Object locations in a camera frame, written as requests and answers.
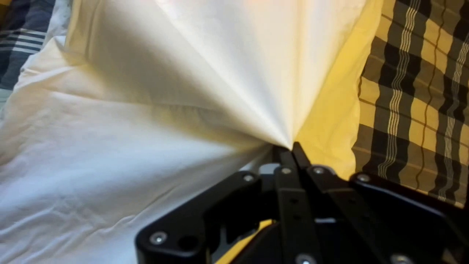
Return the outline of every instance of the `black and yellow plaid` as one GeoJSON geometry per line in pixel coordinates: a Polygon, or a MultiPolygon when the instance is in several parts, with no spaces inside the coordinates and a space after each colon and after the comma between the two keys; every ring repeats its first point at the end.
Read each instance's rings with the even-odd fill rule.
{"type": "Polygon", "coordinates": [[[361,77],[358,170],[464,207],[469,1],[386,0],[361,77]]]}

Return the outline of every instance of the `plaid fabric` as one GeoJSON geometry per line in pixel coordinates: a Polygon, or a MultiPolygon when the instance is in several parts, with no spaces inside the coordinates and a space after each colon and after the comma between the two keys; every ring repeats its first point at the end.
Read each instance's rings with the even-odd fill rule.
{"type": "Polygon", "coordinates": [[[361,77],[358,170],[464,207],[469,1],[386,0],[361,77]]]}
{"type": "Polygon", "coordinates": [[[14,89],[27,58],[40,51],[55,0],[15,0],[0,31],[0,89],[14,89]]]}

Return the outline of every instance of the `hole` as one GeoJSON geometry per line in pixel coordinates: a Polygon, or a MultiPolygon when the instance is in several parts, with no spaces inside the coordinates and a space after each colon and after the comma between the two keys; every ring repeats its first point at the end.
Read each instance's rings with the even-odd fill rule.
{"type": "Polygon", "coordinates": [[[184,236],[178,242],[179,248],[184,251],[192,251],[198,246],[198,243],[200,243],[200,239],[195,236],[184,236]]]}

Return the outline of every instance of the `white sheet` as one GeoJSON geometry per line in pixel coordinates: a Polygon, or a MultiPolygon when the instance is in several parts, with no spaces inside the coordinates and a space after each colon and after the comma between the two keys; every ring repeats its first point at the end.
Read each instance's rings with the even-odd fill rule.
{"type": "Polygon", "coordinates": [[[71,14],[72,14],[72,0],[56,0],[44,42],[49,42],[55,36],[68,33],[71,14]]]}
{"type": "Polygon", "coordinates": [[[135,262],[134,237],[291,146],[365,0],[75,0],[0,126],[0,262],[135,262]]]}

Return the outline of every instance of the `black plastic mechanism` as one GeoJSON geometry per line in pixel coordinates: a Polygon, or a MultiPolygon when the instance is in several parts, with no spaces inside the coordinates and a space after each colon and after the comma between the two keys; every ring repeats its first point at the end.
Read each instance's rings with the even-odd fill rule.
{"type": "Polygon", "coordinates": [[[342,180],[299,143],[267,174],[238,171],[143,229],[141,264],[210,264],[220,237],[263,229],[233,264],[469,262],[469,214],[377,176],[342,180]]]}

